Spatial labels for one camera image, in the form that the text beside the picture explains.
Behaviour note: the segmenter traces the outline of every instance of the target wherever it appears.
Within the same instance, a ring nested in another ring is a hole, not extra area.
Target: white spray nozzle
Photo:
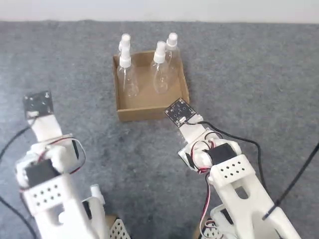
[[[168,39],[166,41],[166,48],[168,50],[175,50],[177,47],[177,34],[172,32],[169,34]]]
[[[158,41],[156,51],[154,53],[154,61],[158,64],[165,61],[165,48],[166,44],[163,41]]]
[[[130,49],[128,47],[122,48],[120,56],[120,66],[123,68],[128,68],[131,66]]]
[[[122,51],[122,47],[130,47],[131,46],[131,36],[127,33],[122,35],[120,44],[119,44],[119,51]]]

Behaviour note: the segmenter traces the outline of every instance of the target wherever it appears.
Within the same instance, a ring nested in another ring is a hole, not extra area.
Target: cardboard box
[[[156,93],[150,75],[153,56],[154,51],[140,52],[132,56],[132,62],[136,66],[140,92],[136,97],[131,98],[119,91],[119,81],[116,74],[119,57],[113,56],[116,109],[120,121],[162,119],[165,117],[164,110],[178,98],[182,97],[189,103],[189,93],[182,63],[178,71],[178,79],[169,86],[168,92],[166,94]]]

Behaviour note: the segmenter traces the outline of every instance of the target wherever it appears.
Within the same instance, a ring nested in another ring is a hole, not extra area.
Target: robotic arm
[[[207,181],[223,202],[210,212],[213,226],[201,233],[202,238],[300,239],[281,208],[276,207],[263,220],[274,202],[236,142],[196,124],[203,121],[202,116],[183,99],[173,103],[165,114],[187,141],[179,156],[191,170],[209,172]]]
[[[71,134],[62,134],[53,114],[51,93],[25,96],[24,108],[38,143],[16,163],[16,178],[41,237],[109,239],[111,230],[115,232],[114,225],[110,230],[106,223],[105,201],[99,186],[92,185],[92,196],[81,201],[73,185],[71,174],[83,166],[86,155],[77,139]],[[82,160],[76,142],[84,154]],[[59,216],[55,213],[58,206],[64,210]],[[130,238],[124,225],[121,232],[126,235],[124,239]]]

